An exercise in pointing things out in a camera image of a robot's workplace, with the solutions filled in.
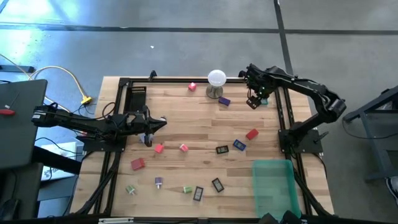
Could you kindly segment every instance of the yellow cable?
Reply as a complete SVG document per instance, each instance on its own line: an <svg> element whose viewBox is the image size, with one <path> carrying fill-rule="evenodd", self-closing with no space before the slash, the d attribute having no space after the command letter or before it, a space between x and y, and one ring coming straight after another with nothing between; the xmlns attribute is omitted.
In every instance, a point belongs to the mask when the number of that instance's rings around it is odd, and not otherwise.
<svg viewBox="0 0 398 224"><path fill-rule="evenodd" d="M28 73L26 73L23 69L21 69L21 67L18 66L17 64L15 64L12 60L8 59L8 58L7 58L6 56L4 56L3 54L0 54L0 56L2 56L2 57L5 58L7 61L9 61L9 62L11 62L13 65L15 65L21 72L23 72L25 75L27 75L27 76L29 77L29 80L34 80L34 79L35 79L34 75L38 75L42 70L45 70L45 69L48 69L48 68L58 68L58 69L61 69L61 70L63 70L64 72L68 73L70 76L72 76L72 78L74 79L75 83L77 84L77 87L79 88L79 91L80 91L81 95L83 96L83 100L84 100L85 98L87 98L87 96L85 96L83 90L81 89L81 86L80 86L79 82L77 81L75 75L72 74L72 72L69 72L69 71L68 71L67 69L65 69L65 68L62 68L62 67L59 67L59 66L47 66L47 67L44 67L44 68L41 68L41 69L37 70L36 72L32 73L31 75L28 75ZM51 103L54 103L54 101L51 100L49 97L44 96L44 98L45 98L47 101L49 101L49 102L51 102ZM70 112L70 111L69 111L68 109L66 109L64 106L62 106L62 105L60 105L60 104L58 104L58 106L59 106L60 108L64 109L64 110L66 110L67 112Z"/></svg>

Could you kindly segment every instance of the gray floor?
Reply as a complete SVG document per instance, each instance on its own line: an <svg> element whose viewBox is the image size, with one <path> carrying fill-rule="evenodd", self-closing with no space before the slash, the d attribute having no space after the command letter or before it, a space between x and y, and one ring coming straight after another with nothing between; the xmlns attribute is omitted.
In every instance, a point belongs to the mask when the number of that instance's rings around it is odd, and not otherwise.
<svg viewBox="0 0 398 224"><path fill-rule="evenodd" d="M281 0L286 29L397 30L393 0ZM88 26L277 28L272 0L10 0L0 14L7 23ZM278 34L164 32L65 32L0 30L1 53L21 65L59 65L76 74L90 96L98 96L103 76L205 76L221 69L235 77L249 63L284 67ZM346 99L347 112L398 84L398 35L288 35L294 72L324 83ZM39 75L47 94L71 110L81 96L73 80L58 70ZM24 80L0 73L0 79ZM363 178L376 165L366 140L346 135L341 122L320 126L335 212L347 218L396 222L398 209L384 181ZM363 134L360 125L350 126ZM63 128L40 129L38 137L67 141ZM41 209L40 215L54 215Z"/></svg>

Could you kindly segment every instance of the translucent green container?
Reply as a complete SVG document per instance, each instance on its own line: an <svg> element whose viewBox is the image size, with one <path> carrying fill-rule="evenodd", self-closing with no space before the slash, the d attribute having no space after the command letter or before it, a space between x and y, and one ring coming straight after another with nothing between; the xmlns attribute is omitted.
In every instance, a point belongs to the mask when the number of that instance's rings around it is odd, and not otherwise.
<svg viewBox="0 0 398 224"><path fill-rule="evenodd" d="M291 161L256 160L252 172L254 200L259 218L270 213L281 220L287 210L301 217Z"/></svg>

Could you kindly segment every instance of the red object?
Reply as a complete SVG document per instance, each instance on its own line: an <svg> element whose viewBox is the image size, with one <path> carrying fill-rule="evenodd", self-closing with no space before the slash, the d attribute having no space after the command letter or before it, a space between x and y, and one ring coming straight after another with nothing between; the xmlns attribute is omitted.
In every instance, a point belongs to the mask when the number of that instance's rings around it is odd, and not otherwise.
<svg viewBox="0 0 398 224"><path fill-rule="evenodd" d="M139 169L141 169L143 167L145 167L143 158L139 158L139 159L131 161L131 168L133 170L139 170Z"/></svg>
<svg viewBox="0 0 398 224"><path fill-rule="evenodd" d="M182 144L182 145L180 146L180 149L181 149L181 151L183 151L183 152L187 152L189 148L188 148L186 145Z"/></svg>
<svg viewBox="0 0 398 224"><path fill-rule="evenodd" d="M197 85L195 83L191 83L189 84L188 89L191 91L195 91L197 89Z"/></svg>
<svg viewBox="0 0 398 224"><path fill-rule="evenodd" d="M164 146L162 144L158 144L155 146L155 152L157 153L162 153L164 149Z"/></svg>
<svg viewBox="0 0 398 224"><path fill-rule="evenodd" d="M247 135L246 135L246 137L249 139L249 140L252 140L254 137L256 137L257 135L259 134L259 132L256 130L256 129L253 129L253 130L251 130Z"/></svg>
<svg viewBox="0 0 398 224"><path fill-rule="evenodd" d="M12 115L15 114L15 111L9 110L9 109L4 109L4 110L0 110L0 114L1 115L12 116Z"/></svg>

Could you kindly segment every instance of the wooden table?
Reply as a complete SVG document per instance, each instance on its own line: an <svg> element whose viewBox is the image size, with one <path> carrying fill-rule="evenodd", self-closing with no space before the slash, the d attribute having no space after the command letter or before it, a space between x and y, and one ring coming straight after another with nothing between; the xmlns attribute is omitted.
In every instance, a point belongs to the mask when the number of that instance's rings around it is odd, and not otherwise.
<svg viewBox="0 0 398 224"><path fill-rule="evenodd" d="M115 101L119 77L104 77L98 98L96 115L105 104ZM138 136L130 136L122 154L116 184L112 216L123 217L224 217L255 218L252 190L252 162L258 159L284 159L279 152L277 130L279 120L275 96L269 105L252 110L245 102L247 88L243 84L226 84L224 97L231 100L229 107L206 96L206 84L198 84L190 92L187 83L135 83L147 86L146 104L153 118L166 116L168 124L156 132L153 147L140 143ZM310 117L306 96L291 91L290 97L296 121ZM256 128L259 135L248 141L245 135ZM247 144L241 152L232 146L235 139ZM163 153L154 152L156 144L163 143ZM178 148L189 147L187 153ZM215 147L229 146L229 153L216 155ZM98 185L104 153L95 152L82 164L71 212L78 210ZM144 158L146 167L133 171L130 162ZM328 184L321 162L314 155L303 154L307 184L318 201L333 213ZM164 184L157 189L155 177L163 177ZM222 193L211 181L219 178L225 190ZM134 185L137 195L129 195L125 188ZM192 200L193 194L184 194L183 186L204 188L201 202ZM299 202L304 211L302 194ZM107 191L101 208L104 208Z"/></svg>

